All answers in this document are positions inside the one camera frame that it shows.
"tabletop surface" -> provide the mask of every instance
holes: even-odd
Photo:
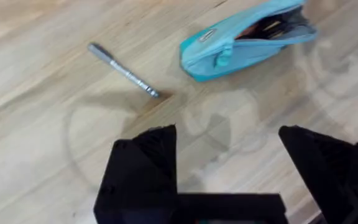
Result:
[[[277,132],[358,141],[358,0],[310,0],[315,42],[232,75],[196,83],[179,66],[183,40],[262,1],[0,0],[0,224],[96,223],[113,142],[172,123],[181,192],[280,193],[291,223],[313,218]]]

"pencil case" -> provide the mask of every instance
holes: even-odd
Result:
[[[182,68],[205,82],[315,39],[317,30],[302,14],[304,2],[270,0],[202,30],[181,43]]]

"wood grain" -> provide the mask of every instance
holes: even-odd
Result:
[[[112,143],[177,124],[183,192],[279,192],[318,213],[277,131],[358,141],[358,0],[314,0],[317,41],[208,83],[181,41],[262,0],[0,0],[0,224],[95,223]],[[164,92],[151,99],[87,52],[99,42]]]

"black object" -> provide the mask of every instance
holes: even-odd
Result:
[[[278,194],[178,194],[176,140],[171,125],[115,142],[94,206],[99,224],[287,223]]]
[[[358,143],[298,126],[279,135],[326,223],[358,223]]]

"zipper pull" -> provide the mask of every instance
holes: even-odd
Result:
[[[215,67],[224,67],[229,65],[231,55],[233,54],[233,44],[225,45],[223,50],[216,56]]]

